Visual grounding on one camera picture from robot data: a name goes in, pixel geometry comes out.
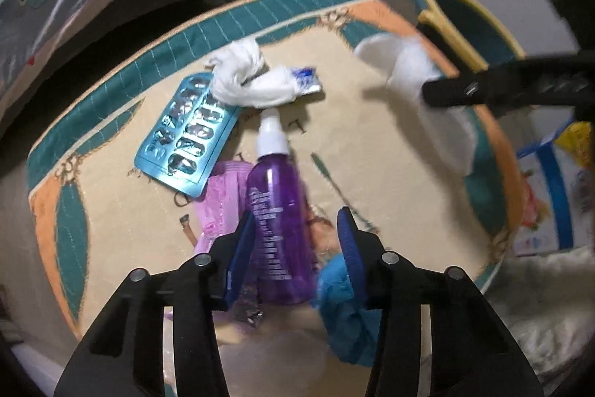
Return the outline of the blue glove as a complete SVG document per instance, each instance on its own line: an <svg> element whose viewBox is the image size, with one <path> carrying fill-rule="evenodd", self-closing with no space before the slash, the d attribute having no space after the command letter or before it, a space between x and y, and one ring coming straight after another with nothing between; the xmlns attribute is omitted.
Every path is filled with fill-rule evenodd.
<svg viewBox="0 0 595 397"><path fill-rule="evenodd" d="M313 307L323 320L327 343L335 356L343 363L371 368L381 311L367 310L356 302L342 254L320 270Z"/></svg>

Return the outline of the purple spray bottle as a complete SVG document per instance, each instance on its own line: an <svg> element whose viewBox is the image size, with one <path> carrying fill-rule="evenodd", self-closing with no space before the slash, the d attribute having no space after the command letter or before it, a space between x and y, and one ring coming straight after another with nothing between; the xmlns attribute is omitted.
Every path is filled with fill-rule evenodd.
<svg viewBox="0 0 595 397"><path fill-rule="evenodd" d="M274 108L260 113L256 155L247 177L247 202L256 221L258 296L270 305L301 304L315 294L315 256L302 181Z"/></svg>

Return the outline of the pink wrapper packet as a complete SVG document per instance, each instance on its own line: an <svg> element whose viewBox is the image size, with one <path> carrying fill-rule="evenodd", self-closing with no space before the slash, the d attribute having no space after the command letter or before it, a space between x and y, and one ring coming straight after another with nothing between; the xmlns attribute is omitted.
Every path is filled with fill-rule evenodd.
<svg viewBox="0 0 595 397"><path fill-rule="evenodd" d="M198 198L201 235L194 253L208 253L215 239L233 233L247 209L247 177L253 165L239 160L219 161Z"/></svg>

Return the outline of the teal pill blister pack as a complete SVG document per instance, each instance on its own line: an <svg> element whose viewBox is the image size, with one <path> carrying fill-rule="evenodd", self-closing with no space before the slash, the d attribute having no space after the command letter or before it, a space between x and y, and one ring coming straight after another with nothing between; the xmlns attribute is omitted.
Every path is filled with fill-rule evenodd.
<svg viewBox="0 0 595 397"><path fill-rule="evenodd" d="M240 114L218 101L213 75L185 77L140 144L134 166L145 175L198 198Z"/></svg>

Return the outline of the small blue white sachet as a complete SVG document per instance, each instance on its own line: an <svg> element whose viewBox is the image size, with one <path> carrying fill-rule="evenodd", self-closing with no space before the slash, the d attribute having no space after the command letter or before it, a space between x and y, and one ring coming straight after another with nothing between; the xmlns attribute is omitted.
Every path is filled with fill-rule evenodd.
<svg viewBox="0 0 595 397"><path fill-rule="evenodd" d="M292 67L290 70L299 97L323 91L322 83L314 67Z"/></svg>

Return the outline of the white tissue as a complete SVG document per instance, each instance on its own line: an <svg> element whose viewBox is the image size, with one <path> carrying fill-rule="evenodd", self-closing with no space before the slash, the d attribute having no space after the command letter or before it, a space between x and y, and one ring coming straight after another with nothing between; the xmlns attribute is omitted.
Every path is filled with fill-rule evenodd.
<svg viewBox="0 0 595 397"><path fill-rule="evenodd" d="M268 67L254 38L213 51L205 61L212 70L211 93L228 106L275 108L299 96L299 84L284 65Z"/></svg>

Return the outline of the yellow teal trash bin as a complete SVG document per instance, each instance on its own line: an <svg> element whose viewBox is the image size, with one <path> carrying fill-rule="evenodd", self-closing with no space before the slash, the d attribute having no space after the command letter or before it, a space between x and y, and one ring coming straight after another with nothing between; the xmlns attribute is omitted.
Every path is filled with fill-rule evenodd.
<svg viewBox="0 0 595 397"><path fill-rule="evenodd" d="M411 0L416 29L462 73L525 58L503 23L477 0Z"/></svg>

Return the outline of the blue white package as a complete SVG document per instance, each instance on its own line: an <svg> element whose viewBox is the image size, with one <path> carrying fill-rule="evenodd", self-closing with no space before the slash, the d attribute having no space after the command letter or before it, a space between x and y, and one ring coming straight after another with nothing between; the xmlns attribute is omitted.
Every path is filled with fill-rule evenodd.
<svg viewBox="0 0 595 397"><path fill-rule="evenodd" d="M515 255L594 247L591 142L590 123L570 122L517 153L525 196Z"/></svg>

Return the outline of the patterned teal orange cushion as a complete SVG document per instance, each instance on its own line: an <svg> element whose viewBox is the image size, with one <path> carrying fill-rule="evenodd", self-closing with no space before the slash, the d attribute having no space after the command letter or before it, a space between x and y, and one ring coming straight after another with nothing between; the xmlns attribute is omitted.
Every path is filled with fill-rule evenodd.
<svg viewBox="0 0 595 397"><path fill-rule="evenodd" d="M26 178L40 257L73 334L89 330L133 269L161 273L190 258L180 218L203 229L196 204L133 157L183 78L246 37L270 64L321 76L321 96L280 111L313 210L334 219L348 206L359 227L415 264L457 264L486 287L528 197L512 145L487 108L473 108L472 172L449 169L415 111L355 57L377 33L417 35L380 0L241 0L160 37L59 116L33 145Z"/></svg>

